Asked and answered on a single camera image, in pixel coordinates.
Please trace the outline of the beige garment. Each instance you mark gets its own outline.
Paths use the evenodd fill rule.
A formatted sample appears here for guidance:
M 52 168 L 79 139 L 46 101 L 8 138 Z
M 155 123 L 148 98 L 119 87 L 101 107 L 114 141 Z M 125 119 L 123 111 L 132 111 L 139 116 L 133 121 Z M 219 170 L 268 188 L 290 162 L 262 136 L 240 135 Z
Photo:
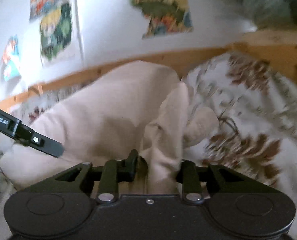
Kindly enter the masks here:
M 200 142 L 219 121 L 202 107 L 190 114 L 192 90 L 166 66 L 143 61 L 124 64 L 57 103 L 32 128 L 61 144 L 54 158 L 15 144 L 0 159 L 0 169 L 23 189 L 79 163 L 102 166 L 137 150 L 144 162 L 125 193 L 168 194 L 186 145 Z

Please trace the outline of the small girl poster left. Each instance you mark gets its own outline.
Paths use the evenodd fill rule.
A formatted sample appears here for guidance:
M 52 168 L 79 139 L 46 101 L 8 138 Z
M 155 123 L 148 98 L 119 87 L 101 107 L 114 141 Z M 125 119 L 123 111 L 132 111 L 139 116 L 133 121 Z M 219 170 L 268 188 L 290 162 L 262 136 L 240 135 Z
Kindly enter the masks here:
M 17 35 L 8 39 L 2 55 L 2 77 L 7 82 L 20 74 L 20 54 Z

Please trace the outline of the floral white bedspread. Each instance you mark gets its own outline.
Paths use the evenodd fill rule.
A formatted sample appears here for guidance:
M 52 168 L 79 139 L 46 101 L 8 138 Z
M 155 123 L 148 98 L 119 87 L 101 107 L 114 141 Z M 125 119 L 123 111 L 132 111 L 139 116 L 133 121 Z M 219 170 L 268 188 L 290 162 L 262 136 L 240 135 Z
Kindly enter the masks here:
M 286 193 L 296 205 L 290 234 L 297 239 L 297 86 L 267 64 L 236 52 L 214 57 L 179 80 L 192 90 L 190 114 L 208 107 L 219 121 L 202 141 L 184 147 L 183 158 L 198 166 L 222 164 Z M 94 82 L 32 98 L 15 115 L 32 127 L 44 112 Z M 1 137 L 0 159 L 14 145 Z M 11 234 L 2 209 L 16 190 L 0 169 L 0 239 Z

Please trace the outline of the landscape poster torn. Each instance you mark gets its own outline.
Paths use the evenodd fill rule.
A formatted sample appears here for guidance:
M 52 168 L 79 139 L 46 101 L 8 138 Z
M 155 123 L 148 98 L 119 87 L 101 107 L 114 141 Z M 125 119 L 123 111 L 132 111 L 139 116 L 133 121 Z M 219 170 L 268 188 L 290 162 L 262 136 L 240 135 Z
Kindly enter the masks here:
M 149 20 L 143 38 L 193 31 L 188 0 L 130 0 Z

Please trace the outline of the blond child poster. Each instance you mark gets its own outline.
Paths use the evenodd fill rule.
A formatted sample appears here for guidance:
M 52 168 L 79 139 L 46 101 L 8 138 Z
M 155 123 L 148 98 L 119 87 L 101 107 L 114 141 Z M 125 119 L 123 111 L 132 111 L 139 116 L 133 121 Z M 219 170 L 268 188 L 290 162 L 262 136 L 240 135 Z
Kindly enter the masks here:
M 51 62 L 63 52 L 72 41 L 72 5 L 61 4 L 40 20 L 41 59 Z

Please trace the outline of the wooden bed frame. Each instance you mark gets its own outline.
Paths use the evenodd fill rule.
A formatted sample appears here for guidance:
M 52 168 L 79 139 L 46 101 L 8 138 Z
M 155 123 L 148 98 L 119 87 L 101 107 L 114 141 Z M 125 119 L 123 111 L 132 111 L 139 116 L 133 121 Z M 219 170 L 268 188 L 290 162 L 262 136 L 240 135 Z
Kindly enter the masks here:
M 297 83 L 297 30 L 259 30 L 246 33 L 238 42 L 225 47 L 191 48 L 184 50 L 163 51 L 154 54 L 143 54 L 108 62 L 64 76 L 50 83 L 38 83 L 28 91 L 10 96 L 0 102 L 0 109 L 7 112 L 12 106 L 26 101 L 32 96 L 40 96 L 49 90 L 94 81 L 110 70 L 133 61 L 145 61 L 162 64 L 174 69 L 179 77 L 190 69 L 227 51 L 237 50 L 259 60 L 268 62 L 275 70 Z

